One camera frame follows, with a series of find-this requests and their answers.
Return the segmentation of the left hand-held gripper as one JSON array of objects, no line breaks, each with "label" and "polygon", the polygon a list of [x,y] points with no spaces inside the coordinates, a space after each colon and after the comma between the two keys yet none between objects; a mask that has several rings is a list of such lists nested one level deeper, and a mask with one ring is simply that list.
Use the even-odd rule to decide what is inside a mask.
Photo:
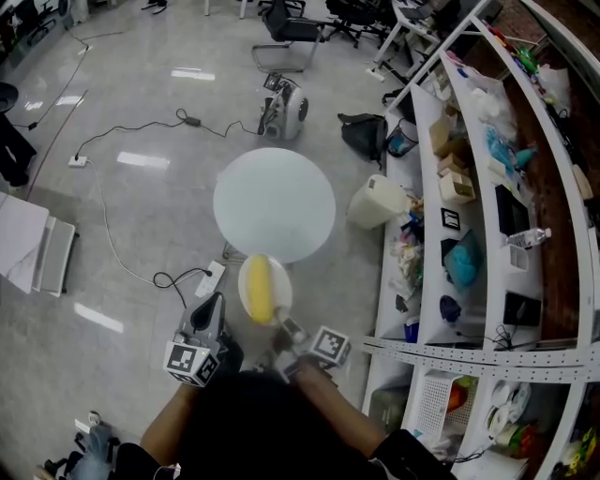
[{"label": "left hand-held gripper", "polygon": [[166,344],[163,370],[180,383],[205,387],[223,365],[226,345],[225,299],[212,292],[187,307]]}]

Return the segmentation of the white round plate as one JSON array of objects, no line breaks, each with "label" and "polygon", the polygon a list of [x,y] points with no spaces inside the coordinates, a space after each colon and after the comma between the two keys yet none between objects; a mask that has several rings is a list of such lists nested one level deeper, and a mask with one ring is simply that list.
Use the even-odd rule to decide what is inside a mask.
[{"label": "white round plate", "polygon": [[[277,261],[273,257],[268,256],[268,255],[264,255],[264,256],[266,256],[268,258],[269,262],[271,263],[271,267],[272,267],[275,309],[276,309],[276,307],[284,306],[290,310],[292,307],[292,304],[293,304],[293,288],[292,288],[292,284],[290,281],[290,277],[288,275],[288,271],[279,261]],[[243,261],[242,266],[240,267],[239,274],[238,274],[238,292],[240,295],[240,299],[242,301],[242,305],[249,317],[250,317],[250,310],[249,310],[249,303],[248,303],[248,296],[247,296],[247,274],[248,274],[248,267],[249,267],[249,259],[251,257],[252,256],[246,258]],[[278,320],[276,319],[275,314],[274,314],[274,317],[270,323],[258,323],[258,322],[255,322],[255,323],[260,324],[260,325],[270,325],[270,324],[276,324],[277,322],[278,322]]]}]

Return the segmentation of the yellow banana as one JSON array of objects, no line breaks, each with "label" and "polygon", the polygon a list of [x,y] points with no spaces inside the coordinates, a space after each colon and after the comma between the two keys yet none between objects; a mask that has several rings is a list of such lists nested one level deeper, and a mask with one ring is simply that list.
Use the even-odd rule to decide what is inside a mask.
[{"label": "yellow banana", "polygon": [[250,317],[256,323],[270,323],[275,314],[272,267],[264,255],[249,259],[247,270],[247,300]]}]

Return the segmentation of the person's right forearm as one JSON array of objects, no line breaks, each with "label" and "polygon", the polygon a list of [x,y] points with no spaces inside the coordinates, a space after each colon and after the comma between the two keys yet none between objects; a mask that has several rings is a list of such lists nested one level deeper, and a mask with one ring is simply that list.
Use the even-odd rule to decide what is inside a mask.
[{"label": "person's right forearm", "polygon": [[354,408],[327,375],[308,360],[300,361],[295,380],[338,436],[364,457],[372,458],[386,438],[384,431]]}]

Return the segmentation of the white shelf unit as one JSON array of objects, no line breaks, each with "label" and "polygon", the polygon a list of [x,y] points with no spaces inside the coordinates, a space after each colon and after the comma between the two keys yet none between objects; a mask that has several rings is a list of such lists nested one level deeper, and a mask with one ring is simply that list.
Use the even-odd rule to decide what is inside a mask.
[{"label": "white shelf unit", "polygon": [[[515,125],[479,119],[467,84],[469,68],[501,81]],[[445,112],[464,139],[476,199],[446,202],[428,128]],[[390,131],[418,144],[388,157],[387,177],[424,202],[422,281],[399,296],[393,252],[400,222],[385,227],[382,283],[374,338],[407,342],[404,321],[420,317],[413,344],[499,352],[558,351],[600,345],[600,4],[580,0],[479,0],[385,111]],[[529,212],[531,228],[552,236],[526,249],[529,269],[508,268],[495,187],[503,185]],[[461,230],[442,225],[441,208],[459,213]],[[474,284],[457,291],[443,258],[468,230],[484,263]],[[542,302],[536,327],[503,323],[507,292]],[[456,323],[441,317],[440,298],[461,306]],[[539,383],[456,374],[442,435],[415,429],[428,367],[372,355],[370,386],[412,368],[402,426],[428,444],[451,429],[459,436],[451,464],[457,480],[551,480],[575,452],[572,441],[587,388],[596,382]]]}]

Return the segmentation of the cream trash bin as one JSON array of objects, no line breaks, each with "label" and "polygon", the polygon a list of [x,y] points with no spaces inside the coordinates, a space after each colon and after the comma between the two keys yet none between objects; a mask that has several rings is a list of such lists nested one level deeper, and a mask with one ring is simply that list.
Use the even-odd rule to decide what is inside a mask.
[{"label": "cream trash bin", "polygon": [[372,230],[405,212],[409,205],[406,191],[386,176],[373,174],[352,196],[346,219]]}]

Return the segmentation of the white perforated basket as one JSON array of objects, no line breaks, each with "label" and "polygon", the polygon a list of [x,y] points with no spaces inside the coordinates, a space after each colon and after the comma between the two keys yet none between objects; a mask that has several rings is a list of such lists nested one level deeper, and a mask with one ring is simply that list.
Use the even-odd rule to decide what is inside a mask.
[{"label": "white perforated basket", "polygon": [[458,375],[431,370],[422,382],[415,429],[432,441],[442,435],[452,385]]}]

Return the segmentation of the teal cloth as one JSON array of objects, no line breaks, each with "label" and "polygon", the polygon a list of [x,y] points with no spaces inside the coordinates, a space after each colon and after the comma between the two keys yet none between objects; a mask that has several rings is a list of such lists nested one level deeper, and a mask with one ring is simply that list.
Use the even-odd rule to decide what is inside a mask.
[{"label": "teal cloth", "polygon": [[443,258],[443,266],[457,291],[471,287],[484,263],[476,234],[468,230]]}]

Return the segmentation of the black backpack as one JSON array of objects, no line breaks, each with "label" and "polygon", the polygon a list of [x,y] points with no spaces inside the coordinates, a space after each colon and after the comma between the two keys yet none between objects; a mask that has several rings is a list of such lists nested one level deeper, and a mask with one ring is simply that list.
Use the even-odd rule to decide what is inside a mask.
[{"label": "black backpack", "polygon": [[388,123],[385,117],[371,113],[339,113],[337,119],[342,123],[342,140],[368,161],[376,162],[381,170],[388,144]]}]

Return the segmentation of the white wheeled robot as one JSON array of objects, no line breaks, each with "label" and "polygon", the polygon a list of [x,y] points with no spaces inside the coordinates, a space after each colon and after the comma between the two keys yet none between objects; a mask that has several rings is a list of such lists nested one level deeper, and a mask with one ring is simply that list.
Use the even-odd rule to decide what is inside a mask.
[{"label": "white wheeled robot", "polygon": [[275,140],[295,139],[308,115],[304,91],[280,73],[269,73],[263,87],[271,95],[264,99],[257,134]]}]

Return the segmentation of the white plastic container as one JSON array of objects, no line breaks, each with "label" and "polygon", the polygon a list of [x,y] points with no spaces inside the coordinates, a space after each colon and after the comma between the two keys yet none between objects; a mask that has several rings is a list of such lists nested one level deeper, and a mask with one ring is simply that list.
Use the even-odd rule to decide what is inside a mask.
[{"label": "white plastic container", "polygon": [[529,269],[529,255],[525,248],[507,245],[508,268],[513,273],[525,273]]}]

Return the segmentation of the clear plastic bag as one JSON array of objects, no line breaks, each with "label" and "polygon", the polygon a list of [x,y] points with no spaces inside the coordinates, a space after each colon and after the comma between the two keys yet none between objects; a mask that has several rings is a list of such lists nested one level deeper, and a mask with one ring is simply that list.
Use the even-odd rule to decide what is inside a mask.
[{"label": "clear plastic bag", "polygon": [[498,128],[515,125],[512,105],[501,81],[489,78],[470,67],[467,84],[480,120]]}]

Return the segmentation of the black cantilever chair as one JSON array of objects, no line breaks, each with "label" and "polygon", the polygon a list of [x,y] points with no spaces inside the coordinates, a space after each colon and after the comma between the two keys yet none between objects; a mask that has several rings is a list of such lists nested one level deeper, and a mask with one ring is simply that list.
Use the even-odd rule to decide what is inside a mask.
[{"label": "black cantilever chair", "polygon": [[[262,14],[262,23],[269,32],[273,43],[254,45],[251,48],[251,55],[257,69],[263,73],[304,72],[310,67],[317,47],[325,42],[325,23],[302,16],[293,16],[285,0],[273,0],[271,6]],[[258,55],[259,50],[285,50],[297,42],[310,43],[312,45],[307,60],[301,67],[276,67],[261,63]]]}]

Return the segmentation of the black swivel office chair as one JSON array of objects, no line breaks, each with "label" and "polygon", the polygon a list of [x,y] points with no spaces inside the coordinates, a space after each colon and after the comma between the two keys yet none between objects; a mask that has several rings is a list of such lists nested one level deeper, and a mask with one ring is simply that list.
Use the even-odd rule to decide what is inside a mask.
[{"label": "black swivel office chair", "polygon": [[332,30],[324,40],[343,34],[355,49],[363,34],[374,36],[383,45],[395,21],[392,0],[325,0],[325,6],[334,19],[329,23]]}]

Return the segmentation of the white perforated metal rail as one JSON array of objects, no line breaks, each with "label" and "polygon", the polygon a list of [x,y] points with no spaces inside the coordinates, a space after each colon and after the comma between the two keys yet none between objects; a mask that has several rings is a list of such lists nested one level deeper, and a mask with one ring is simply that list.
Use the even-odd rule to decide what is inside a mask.
[{"label": "white perforated metal rail", "polygon": [[528,383],[600,383],[600,345],[558,351],[485,351],[363,337],[365,353],[413,366],[493,380]]}]

